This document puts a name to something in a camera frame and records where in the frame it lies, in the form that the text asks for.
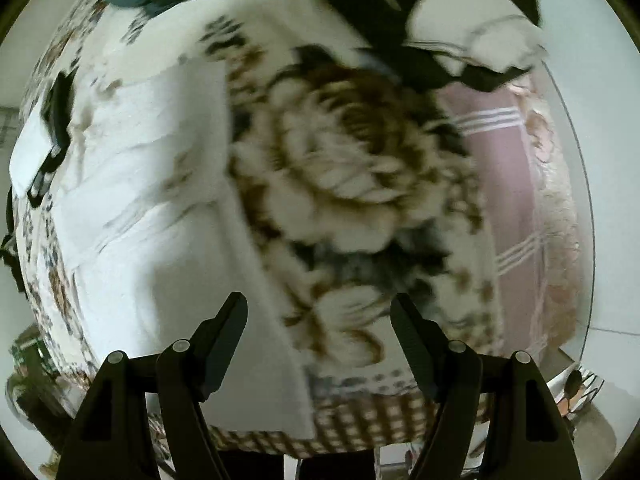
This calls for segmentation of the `pink striped bed sheet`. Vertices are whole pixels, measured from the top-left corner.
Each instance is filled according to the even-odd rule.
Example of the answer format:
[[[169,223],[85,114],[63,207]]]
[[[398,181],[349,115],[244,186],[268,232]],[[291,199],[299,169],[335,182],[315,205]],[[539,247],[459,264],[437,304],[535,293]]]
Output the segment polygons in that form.
[[[550,106],[529,77],[493,92],[450,84],[438,98],[465,137],[486,196],[503,349],[541,359],[575,335],[584,291],[578,213]]]

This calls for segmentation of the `floral bed quilt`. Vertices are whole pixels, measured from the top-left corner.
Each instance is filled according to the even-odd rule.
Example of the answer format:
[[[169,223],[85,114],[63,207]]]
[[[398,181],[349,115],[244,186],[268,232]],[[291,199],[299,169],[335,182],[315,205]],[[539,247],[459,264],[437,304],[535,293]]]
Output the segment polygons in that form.
[[[390,325],[408,294],[502,346],[480,179],[431,92],[326,0],[191,0],[146,18],[77,0],[40,58],[10,162],[26,294],[55,368],[248,322],[203,414],[222,448],[296,457],[419,439]]]

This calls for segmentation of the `black and white garment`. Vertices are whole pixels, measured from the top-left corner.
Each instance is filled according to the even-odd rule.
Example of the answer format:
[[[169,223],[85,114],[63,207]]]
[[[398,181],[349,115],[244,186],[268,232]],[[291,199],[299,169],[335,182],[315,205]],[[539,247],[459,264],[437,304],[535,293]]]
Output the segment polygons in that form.
[[[395,70],[491,92],[544,56],[538,0],[326,0]]]

